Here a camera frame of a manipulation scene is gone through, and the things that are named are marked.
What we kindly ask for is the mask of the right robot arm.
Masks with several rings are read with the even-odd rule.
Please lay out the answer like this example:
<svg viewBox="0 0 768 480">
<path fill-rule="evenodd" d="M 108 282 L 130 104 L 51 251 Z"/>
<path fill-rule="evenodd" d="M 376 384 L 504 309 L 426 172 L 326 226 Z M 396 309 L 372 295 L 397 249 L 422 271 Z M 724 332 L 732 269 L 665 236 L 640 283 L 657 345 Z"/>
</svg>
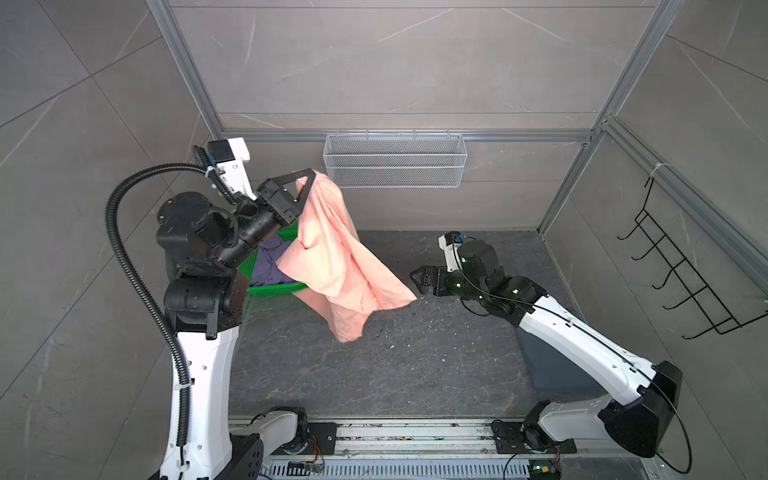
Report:
<svg viewBox="0 0 768 480">
<path fill-rule="evenodd" d="M 458 232 L 439 239 L 443 266 L 422 266 L 410 278 L 420 293 L 472 300 L 486 315 L 540 339 L 581 368 L 605 391 L 593 400 L 539 402 L 521 422 L 492 424 L 499 445 L 515 453 L 566 452 L 576 440 L 611 440 L 642 458 L 658 455 L 677 419 L 682 373 L 633 354 L 578 319 L 543 287 L 509 276 L 492 246 Z"/>
</svg>

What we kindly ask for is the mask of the pink graphic t-shirt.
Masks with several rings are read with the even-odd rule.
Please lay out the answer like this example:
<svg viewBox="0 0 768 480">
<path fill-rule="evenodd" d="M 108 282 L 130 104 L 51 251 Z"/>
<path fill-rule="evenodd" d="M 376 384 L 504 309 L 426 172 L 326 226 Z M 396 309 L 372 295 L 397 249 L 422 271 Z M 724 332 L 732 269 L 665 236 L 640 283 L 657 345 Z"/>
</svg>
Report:
<svg viewBox="0 0 768 480">
<path fill-rule="evenodd" d="M 306 285 L 295 296 L 326 320 L 338 341 L 355 341 L 372 313 L 405 307 L 416 296 L 360 241 L 343 194 L 328 176 L 317 172 L 296 186 L 308 198 L 297 238 L 276 265 Z"/>
</svg>

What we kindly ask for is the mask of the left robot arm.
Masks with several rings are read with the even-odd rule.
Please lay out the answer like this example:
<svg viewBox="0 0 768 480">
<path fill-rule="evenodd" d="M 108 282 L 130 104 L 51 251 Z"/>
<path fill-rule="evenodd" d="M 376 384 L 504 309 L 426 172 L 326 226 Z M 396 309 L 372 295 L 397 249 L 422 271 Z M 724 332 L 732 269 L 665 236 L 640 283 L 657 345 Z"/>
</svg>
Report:
<svg viewBox="0 0 768 480">
<path fill-rule="evenodd" d="M 199 192 L 175 195 L 158 214 L 157 242 L 172 270 L 163 313 L 182 353 L 169 446 L 157 479 L 255 479 L 279 447 L 305 441 L 297 409 L 274 410 L 229 427 L 230 374 L 249 281 L 239 271 L 258 246 L 296 221 L 316 174 L 311 169 L 264 181 L 234 209 Z"/>
</svg>

